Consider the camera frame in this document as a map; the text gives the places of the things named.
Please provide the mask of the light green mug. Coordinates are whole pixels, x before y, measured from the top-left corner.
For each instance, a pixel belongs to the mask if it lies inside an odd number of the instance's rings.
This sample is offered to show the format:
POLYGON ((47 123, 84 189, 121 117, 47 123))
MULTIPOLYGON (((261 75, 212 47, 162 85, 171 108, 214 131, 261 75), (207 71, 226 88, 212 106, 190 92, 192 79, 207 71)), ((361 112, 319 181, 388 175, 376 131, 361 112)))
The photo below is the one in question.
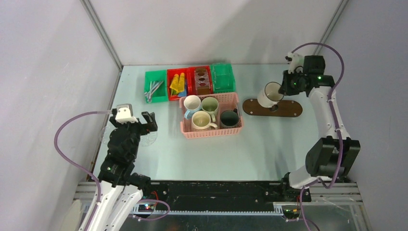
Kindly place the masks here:
POLYGON ((219 101, 214 97, 206 97, 201 102, 202 110, 209 113, 213 123, 216 123, 219 111, 219 101))

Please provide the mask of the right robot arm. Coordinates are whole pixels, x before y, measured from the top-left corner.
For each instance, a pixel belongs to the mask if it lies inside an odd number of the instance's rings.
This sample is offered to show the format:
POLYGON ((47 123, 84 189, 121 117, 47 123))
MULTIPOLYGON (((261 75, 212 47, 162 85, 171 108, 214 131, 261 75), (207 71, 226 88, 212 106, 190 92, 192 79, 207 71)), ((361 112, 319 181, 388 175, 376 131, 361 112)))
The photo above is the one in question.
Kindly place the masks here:
POLYGON ((285 96, 302 92, 309 99, 317 121, 319 139, 308 151, 304 166, 288 174, 288 183, 280 187, 280 196, 292 201, 299 189, 315 181, 346 177, 360 151, 360 142, 347 132, 337 105, 334 78, 326 75, 320 55, 288 53, 279 92, 285 96))

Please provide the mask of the white mug blue handle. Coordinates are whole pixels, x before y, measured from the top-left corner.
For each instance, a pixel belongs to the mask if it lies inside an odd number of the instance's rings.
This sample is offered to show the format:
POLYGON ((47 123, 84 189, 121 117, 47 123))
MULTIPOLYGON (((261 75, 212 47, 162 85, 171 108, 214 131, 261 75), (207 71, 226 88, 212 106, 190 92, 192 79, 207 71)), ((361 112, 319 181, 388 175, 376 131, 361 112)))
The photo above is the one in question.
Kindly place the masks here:
POLYGON ((184 113, 185 119, 191 119, 194 113, 202 109, 202 101, 197 95, 187 96, 183 105, 186 109, 186 112, 184 113))

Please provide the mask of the white mug dark rim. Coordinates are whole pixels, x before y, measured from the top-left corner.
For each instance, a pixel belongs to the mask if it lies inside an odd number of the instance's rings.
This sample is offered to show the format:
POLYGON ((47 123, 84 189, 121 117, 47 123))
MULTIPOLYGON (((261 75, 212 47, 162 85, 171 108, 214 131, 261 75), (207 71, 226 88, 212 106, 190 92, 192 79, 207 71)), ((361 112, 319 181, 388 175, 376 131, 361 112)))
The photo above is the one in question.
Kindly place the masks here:
POLYGON ((284 97, 279 93, 280 88, 281 84, 278 82, 267 83, 257 96, 258 103, 264 108, 272 108, 277 105, 284 97))

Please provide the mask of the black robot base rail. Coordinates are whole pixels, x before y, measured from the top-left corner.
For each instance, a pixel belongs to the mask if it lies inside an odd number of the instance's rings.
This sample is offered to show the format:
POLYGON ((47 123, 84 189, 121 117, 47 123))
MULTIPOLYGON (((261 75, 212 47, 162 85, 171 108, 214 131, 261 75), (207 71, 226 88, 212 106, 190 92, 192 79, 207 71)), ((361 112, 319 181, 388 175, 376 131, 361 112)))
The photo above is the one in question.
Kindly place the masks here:
POLYGON ((272 212, 278 203, 311 202, 281 181, 154 180, 143 199, 166 202, 172 212, 272 212))

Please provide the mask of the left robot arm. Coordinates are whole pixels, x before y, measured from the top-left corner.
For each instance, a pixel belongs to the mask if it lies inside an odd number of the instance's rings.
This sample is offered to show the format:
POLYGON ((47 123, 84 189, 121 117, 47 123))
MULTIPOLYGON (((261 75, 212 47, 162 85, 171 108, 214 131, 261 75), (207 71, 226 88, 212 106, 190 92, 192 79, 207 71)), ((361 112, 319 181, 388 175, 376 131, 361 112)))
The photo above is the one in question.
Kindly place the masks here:
POLYGON ((109 121, 115 129, 109 135, 107 155, 95 180, 96 194, 79 230, 118 230, 133 205, 151 197, 150 177, 133 169, 141 137, 156 132, 158 126, 154 113, 141 114, 145 124, 128 109, 113 110, 109 121))

